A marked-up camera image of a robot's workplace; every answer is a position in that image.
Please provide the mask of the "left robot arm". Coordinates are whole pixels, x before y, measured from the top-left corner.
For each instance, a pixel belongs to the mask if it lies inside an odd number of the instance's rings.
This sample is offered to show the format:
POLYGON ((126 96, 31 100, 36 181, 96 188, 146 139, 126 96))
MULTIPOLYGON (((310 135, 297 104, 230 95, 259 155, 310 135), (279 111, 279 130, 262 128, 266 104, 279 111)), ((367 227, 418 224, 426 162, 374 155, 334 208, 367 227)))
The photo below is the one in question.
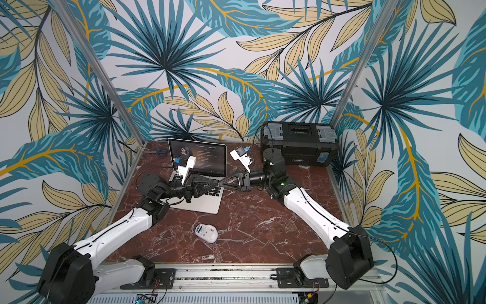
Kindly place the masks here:
POLYGON ((37 292, 51 303, 87 303, 94 295, 121 286, 157 286, 161 279, 154 263, 142 256, 111 265, 102 263, 123 244, 157 225, 171 207, 166 200, 190 201, 219 185, 219 181, 200 175, 167 182, 156 174, 146 174, 137 185, 143 199, 127 215, 89 238, 54 247, 37 292))

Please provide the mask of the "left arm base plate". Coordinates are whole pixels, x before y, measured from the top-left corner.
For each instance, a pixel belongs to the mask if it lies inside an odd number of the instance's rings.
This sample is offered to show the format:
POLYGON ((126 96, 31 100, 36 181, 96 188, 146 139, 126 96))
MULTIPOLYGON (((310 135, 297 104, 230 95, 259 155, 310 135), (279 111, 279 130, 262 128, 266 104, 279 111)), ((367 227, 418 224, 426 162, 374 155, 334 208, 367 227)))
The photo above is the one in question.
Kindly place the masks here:
POLYGON ((121 285, 121 290, 172 290, 176 269, 151 269, 145 271, 138 282, 121 285))

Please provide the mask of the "white wireless mouse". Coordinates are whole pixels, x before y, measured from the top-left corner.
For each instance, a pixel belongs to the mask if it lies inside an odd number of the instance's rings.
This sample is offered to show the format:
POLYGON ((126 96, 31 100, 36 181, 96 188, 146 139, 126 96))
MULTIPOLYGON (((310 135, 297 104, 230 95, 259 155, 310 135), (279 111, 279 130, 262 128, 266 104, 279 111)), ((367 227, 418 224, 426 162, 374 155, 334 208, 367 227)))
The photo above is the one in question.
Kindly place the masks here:
POLYGON ((210 244, 215 243, 218 239, 217 229, 209 224, 199 224, 195 228, 195 234, 198 238, 210 244))

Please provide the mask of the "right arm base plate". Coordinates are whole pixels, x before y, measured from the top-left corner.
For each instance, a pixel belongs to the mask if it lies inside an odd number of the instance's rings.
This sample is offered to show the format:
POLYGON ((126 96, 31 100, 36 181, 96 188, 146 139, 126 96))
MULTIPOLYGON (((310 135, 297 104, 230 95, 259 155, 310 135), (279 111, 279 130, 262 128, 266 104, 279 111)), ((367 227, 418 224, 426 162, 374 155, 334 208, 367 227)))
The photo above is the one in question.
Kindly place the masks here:
POLYGON ((281 289, 329 287, 328 279, 309 279, 302 271, 294 267, 277 268, 270 278, 277 281, 278 287, 281 289))

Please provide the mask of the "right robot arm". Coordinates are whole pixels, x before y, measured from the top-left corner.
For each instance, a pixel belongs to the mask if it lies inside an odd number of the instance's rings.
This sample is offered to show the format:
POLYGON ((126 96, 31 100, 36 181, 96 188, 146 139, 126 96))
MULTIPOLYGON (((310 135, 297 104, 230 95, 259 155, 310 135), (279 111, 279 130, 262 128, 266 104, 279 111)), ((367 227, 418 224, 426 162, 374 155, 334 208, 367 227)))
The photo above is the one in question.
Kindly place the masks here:
POLYGON ((308 255, 294 263, 295 280, 299 284, 329 276, 343 290, 349 289, 374 266, 367 232, 351 227, 318 204, 286 172, 282 152, 267 148, 263 152, 263 168, 252 171, 248 149, 241 146, 230 152, 244 169, 220 181, 220 186, 241 192, 261 186, 271 199, 277 200, 302 219, 324 242, 326 255, 308 255))

